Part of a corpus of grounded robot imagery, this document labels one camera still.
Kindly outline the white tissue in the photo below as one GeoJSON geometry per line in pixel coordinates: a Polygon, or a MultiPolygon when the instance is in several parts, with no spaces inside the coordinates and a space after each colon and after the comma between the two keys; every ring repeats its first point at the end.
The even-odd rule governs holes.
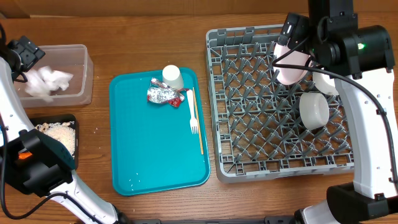
{"type": "Polygon", "coordinates": [[[52,102],[51,92],[61,89],[65,91],[73,78],[71,73],[52,70],[49,66],[25,73],[27,84],[25,92],[30,96],[39,97],[46,102],[52,102]]]}

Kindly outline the grey bowl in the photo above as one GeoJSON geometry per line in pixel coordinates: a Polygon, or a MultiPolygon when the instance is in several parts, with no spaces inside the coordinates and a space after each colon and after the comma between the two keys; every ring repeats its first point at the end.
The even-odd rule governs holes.
{"type": "Polygon", "coordinates": [[[323,73],[313,72],[312,80],[315,82],[315,87],[326,95],[338,96],[339,93],[335,88],[335,81],[329,75],[323,73]]]}

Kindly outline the nut shells pile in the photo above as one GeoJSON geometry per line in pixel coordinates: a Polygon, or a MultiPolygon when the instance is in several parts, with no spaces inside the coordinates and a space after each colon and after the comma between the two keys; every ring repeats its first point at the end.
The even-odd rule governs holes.
{"type": "Polygon", "coordinates": [[[73,122],[71,122],[71,121],[64,122],[64,123],[43,123],[43,124],[38,124],[35,127],[35,129],[39,130],[40,132],[45,132],[46,130],[48,130],[50,128],[56,128],[59,126],[69,127],[71,124],[73,124],[73,122]]]}

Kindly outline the white bowl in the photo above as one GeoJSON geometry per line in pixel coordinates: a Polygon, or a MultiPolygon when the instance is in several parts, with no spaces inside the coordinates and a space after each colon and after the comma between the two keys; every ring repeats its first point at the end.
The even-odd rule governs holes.
{"type": "Polygon", "coordinates": [[[302,123],[308,130],[323,127],[329,119],[329,107],[321,93],[303,93],[300,97],[299,112],[302,123]]]}

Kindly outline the white rice pile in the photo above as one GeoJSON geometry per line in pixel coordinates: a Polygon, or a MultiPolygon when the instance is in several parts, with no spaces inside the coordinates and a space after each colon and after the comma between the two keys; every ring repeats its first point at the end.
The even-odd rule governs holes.
{"type": "Polygon", "coordinates": [[[50,123],[44,127],[44,134],[61,142],[69,153],[75,157],[75,130],[70,127],[71,122],[67,123],[50,123]]]}

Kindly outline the foil wrapper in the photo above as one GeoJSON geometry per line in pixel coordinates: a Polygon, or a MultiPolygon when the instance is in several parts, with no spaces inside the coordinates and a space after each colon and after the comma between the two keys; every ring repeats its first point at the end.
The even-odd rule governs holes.
{"type": "Polygon", "coordinates": [[[156,78],[151,78],[150,87],[147,90],[147,101],[157,104],[169,104],[174,108],[178,108],[185,100],[185,96],[181,91],[185,91],[185,89],[176,90],[156,78]]]}

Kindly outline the white paper cup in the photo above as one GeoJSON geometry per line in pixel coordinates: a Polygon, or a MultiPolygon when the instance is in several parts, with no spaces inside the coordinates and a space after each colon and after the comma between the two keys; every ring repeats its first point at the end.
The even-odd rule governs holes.
{"type": "Polygon", "coordinates": [[[167,65],[163,68],[162,81],[176,90],[181,90],[184,86],[180,69],[175,65],[167,65]]]}

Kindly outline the wooden chopstick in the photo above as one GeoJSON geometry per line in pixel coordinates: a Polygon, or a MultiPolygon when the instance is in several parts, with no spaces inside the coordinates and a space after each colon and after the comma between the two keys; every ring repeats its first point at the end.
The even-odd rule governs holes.
{"type": "Polygon", "coordinates": [[[196,99],[196,94],[195,94],[195,88],[192,88],[193,90],[193,100],[194,100],[194,107],[195,107],[195,117],[197,119],[197,133],[200,141],[200,150],[201,154],[204,155],[204,150],[203,150],[203,141],[201,138],[201,128],[200,128],[200,122],[199,122],[199,115],[198,115],[198,105],[197,105],[197,99],[196,99]]]}

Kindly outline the white plastic fork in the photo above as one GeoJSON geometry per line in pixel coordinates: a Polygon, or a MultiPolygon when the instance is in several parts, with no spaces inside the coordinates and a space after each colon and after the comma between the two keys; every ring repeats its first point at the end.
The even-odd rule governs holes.
{"type": "Polygon", "coordinates": [[[194,108],[194,100],[193,100],[193,91],[192,90],[187,90],[187,100],[188,100],[188,106],[190,110],[190,129],[192,134],[198,134],[197,133],[197,119],[195,117],[195,108],[194,108]]]}

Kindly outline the orange carrot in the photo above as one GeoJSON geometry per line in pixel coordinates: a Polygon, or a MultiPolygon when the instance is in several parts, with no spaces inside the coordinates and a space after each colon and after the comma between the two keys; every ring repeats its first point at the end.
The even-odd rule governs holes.
{"type": "Polygon", "coordinates": [[[20,159],[20,160],[27,159],[31,155],[32,155],[31,152],[22,152],[22,153],[18,154],[18,159],[20,159]]]}

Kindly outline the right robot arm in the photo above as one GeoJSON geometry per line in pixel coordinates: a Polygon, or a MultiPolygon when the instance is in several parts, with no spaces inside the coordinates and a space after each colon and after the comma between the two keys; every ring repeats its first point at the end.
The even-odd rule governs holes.
{"type": "Polygon", "coordinates": [[[382,26],[359,27],[347,10],[298,16],[289,47],[309,54],[335,79],[348,119],[354,179],[295,213],[295,223],[359,223],[397,212],[395,64],[382,26]]]}

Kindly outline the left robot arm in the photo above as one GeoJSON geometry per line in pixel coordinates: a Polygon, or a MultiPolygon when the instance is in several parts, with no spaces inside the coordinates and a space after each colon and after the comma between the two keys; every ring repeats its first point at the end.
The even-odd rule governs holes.
{"type": "Polygon", "coordinates": [[[24,219],[49,200],[71,211],[84,223],[130,223],[123,212],[97,196],[75,171],[75,160],[59,141],[30,122],[14,88],[27,82],[25,73],[43,56],[27,37],[6,41],[1,33],[1,208],[10,219],[24,219]],[[5,186],[36,194],[43,200],[23,215],[7,209],[5,186]]]}

